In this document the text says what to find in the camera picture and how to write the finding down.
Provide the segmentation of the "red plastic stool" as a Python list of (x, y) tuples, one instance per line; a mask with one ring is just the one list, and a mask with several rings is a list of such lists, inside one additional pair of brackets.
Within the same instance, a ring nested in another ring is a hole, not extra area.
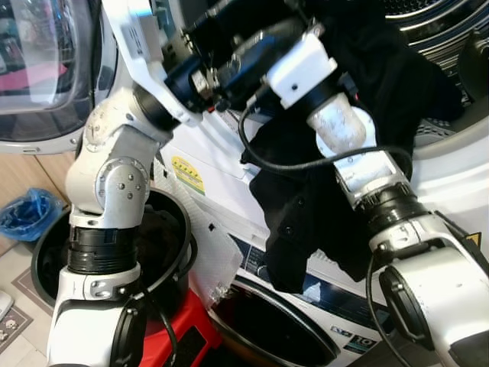
[[(170, 322), (178, 339), (173, 367), (203, 367), (207, 356), (221, 346), (222, 336), (211, 325), (206, 308), (192, 291), (186, 294)], [(158, 315), (151, 314), (139, 367), (169, 367), (172, 349)]]

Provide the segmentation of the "black garment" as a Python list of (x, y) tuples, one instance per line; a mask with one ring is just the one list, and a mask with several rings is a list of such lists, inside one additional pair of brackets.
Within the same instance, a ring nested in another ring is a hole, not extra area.
[[(412, 149), (425, 118), (461, 118), (461, 92), (436, 63), (413, 51), (385, 18), (382, 0), (311, 0), (324, 45), (351, 76), (381, 145)], [(264, 213), (267, 272), (277, 291), (299, 293), (310, 256), (324, 252), (355, 282), (371, 257), (363, 214), (350, 206), (333, 167), (276, 174), (259, 171), (249, 191)]]

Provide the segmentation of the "yellow triangle warning sticker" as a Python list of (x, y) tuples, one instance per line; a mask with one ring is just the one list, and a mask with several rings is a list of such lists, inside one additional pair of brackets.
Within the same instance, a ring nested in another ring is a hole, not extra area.
[(465, 235), (465, 237), (462, 239), (462, 244), (469, 249), (478, 249), (478, 251), (481, 251), (481, 239), (482, 239), (482, 232), (475, 232), (471, 234)]

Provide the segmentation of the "yellow oval sticker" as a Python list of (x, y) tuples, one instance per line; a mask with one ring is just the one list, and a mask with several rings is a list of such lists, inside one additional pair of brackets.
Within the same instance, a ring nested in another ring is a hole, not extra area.
[(182, 183), (193, 189), (193, 191), (200, 193), (200, 195), (206, 195), (205, 181), (202, 180), (202, 176), (200, 176), (191, 162), (180, 156), (173, 156), (171, 164), (177, 178)]

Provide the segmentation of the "grey-green number sticker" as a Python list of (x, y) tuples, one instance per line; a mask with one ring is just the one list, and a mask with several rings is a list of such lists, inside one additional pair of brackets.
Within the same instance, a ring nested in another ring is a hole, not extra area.
[(378, 344), (377, 340), (364, 338), (364, 336), (353, 333), (350, 340), (343, 346), (343, 349), (349, 352), (357, 353), (362, 356), (363, 354), (370, 352)]

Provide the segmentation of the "clear glass washer door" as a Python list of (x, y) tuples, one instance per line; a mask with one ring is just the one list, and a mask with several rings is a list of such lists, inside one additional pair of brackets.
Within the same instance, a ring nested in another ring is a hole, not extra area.
[(73, 150), (118, 64), (102, 0), (0, 0), (0, 153)]

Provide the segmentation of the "black round laundry bucket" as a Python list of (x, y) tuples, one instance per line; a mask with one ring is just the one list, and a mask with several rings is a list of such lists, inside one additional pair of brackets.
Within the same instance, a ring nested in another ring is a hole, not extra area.
[[(149, 200), (144, 205), (144, 210), (147, 209), (156, 210), (161, 215), (167, 211), (167, 217), (177, 227), (177, 238), (181, 241), (174, 262), (164, 271), (144, 272), (141, 266), (140, 280), (153, 294), (158, 307), (167, 316), (173, 316), (189, 291), (189, 270), (196, 260), (198, 244), (193, 238), (189, 214), (171, 193), (151, 190)], [(69, 258), (69, 234), (69, 213), (63, 213), (53, 227), (42, 235), (34, 250), (31, 276), (39, 287), (39, 294), (50, 307), (55, 304), (58, 294), (59, 272)]]

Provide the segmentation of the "blue plastic bag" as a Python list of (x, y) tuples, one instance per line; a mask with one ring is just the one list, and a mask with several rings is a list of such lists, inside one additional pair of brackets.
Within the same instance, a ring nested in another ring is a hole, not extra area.
[(15, 241), (36, 241), (58, 219), (63, 208), (63, 200), (55, 193), (31, 188), (0, 207), (0, 235)]

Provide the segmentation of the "white steel-drum washing machine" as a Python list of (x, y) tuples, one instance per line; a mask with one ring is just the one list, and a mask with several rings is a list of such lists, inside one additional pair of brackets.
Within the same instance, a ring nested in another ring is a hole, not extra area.
[[(276, 22), (302, 21), (304, 34), (313, 28), (308, 8), (311, 0), (219, 0), (209, 9), (198, 7), (196, 17), (189, 14), (191, 7), (179, 5), (176, 24), (171, 28), (161, 27), (156, 0), (150, 1), (160, 29), (158, 38), (165, 71), (181, 63), (220, 69), (244, 39)], [(447, 125), (423, 122), (419, 126), (418, 143), (413, 151), (412, 185), (424, 203), (433, 203), (436, 209), (451, 213), (461, 227), (476, 233), (487, 226), (481, 212), (488, 196), (489, 178), (487, 99), (476, 95), (473, 83), (461, 81), (460, 69), (465, 34), (485, 31), (489, 3), (445, 0), (445, 7), (447, 11), (461, 11), (460, 24), (434, 36), (423, 36), (411, 46), (446, 67), (451, 80), (464, 91), (468, 107), (464, 116)], [(240, 109), (247, 100), (230, 104), (229, 109)], [(199, 209), (241, 239), (264, 240), (269, 231), (258, 203), (248, 191), (248, 182), (257, 174), (257, 168), (238, 161), (242, 146), (229, 109), (203, 112), (205, 121), (196, 127), (180, 122), (176, 141), (162, 150), (162, 158), (174, 180), (179, 179), (171, 164), (173, 156), (191, 162), (202, 176), (206, 195), (179, 180)]]

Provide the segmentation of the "chrome-ringed round washer door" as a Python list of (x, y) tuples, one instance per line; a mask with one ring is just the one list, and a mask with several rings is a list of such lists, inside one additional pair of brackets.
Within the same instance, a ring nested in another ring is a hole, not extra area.
[(240, 275), (207, 310), (227, 346), (251, 367), (329, 367), (339, 347), (296, 305)]

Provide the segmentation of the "clear perforated plastic sheet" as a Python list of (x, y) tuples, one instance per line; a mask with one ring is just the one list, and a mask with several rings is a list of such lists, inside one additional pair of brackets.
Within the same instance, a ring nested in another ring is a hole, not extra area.
[(220, 223), (195, 203), (186, 206), (193, 238), (198, 244), (191, 272), (191, 286), (206, 308), (226, 297), (242, 254)]

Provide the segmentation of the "dark laundry pile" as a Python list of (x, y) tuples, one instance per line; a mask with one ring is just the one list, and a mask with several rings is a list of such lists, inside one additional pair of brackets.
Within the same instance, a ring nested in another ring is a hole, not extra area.
[(152, 209), (144, 211), (135, 241), (144, 272), (164, 271), (178, 254), (181, 241), (177, 238), (177, 227), (167, 216), (167, 211), (162, 215)]

